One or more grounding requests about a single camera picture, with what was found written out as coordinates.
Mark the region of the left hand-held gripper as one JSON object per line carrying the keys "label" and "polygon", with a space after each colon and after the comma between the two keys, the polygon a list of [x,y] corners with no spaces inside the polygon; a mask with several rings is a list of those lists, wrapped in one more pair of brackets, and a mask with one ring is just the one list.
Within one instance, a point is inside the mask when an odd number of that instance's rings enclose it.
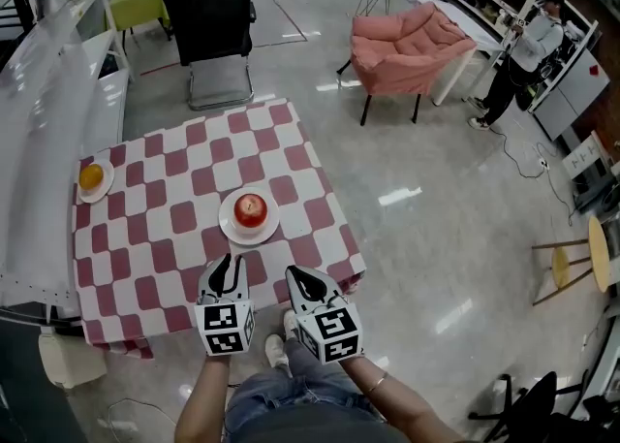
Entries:
{"label": "left hand-held gripper", "polygon": [[211,262],[199,278],[198,295],[196,326],[206,354],[247,352],[255,329],[255,307],[249,297],[245,258],[227,253]]}

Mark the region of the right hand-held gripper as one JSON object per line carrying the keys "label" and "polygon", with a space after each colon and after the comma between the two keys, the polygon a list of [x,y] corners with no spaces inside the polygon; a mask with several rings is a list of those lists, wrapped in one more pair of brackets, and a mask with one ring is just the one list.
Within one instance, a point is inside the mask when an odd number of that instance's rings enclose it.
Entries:
{"label": "right hand-held gripper", "polygon": [[296,265],[288,266],[285,276],[301,344],[321,364],[360,356],[363,333],[357,307],[347,302],[338,283],[321,271]]}

